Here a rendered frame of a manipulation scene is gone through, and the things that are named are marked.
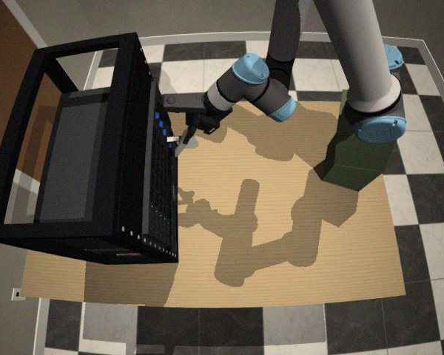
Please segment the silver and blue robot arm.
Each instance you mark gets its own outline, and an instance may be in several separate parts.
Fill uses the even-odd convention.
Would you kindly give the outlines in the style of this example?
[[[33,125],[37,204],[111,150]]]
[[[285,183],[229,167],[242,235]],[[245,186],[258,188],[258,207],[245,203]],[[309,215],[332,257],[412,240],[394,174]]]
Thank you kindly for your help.
[[[215,108],[226,111],[245,98],[277,122],[292,116],[296,102],[289,85],[311,1],[276,0],[266,63],[254,53],[239,58],[207,91]],[[383,43],[372,0],[313,2],[350,87],[344,115],[354,135],[366,143],[397,140],[406,131],[403,57]],[[204,95],[164,94],[164,112],[206,109]]]

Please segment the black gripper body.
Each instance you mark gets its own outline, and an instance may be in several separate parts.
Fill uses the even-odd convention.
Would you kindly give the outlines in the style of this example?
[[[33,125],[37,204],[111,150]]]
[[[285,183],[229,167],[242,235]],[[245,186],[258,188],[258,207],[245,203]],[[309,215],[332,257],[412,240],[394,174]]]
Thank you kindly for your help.
[[[206,113],[186,113],[186,125],[190,126],[194,122],[197,124],[197,129],[203,130],[203,133],[210,135],[220,127],[220,121],[233,112],[233,110],[230,108],[226,111],[222,111],[215,108],[209,101],[207,91],[204,93],[204,101],[209,107],[206,109]],[[213,128],[215,129],[212,130]],[[207,130],[212,131],[208,132]]]

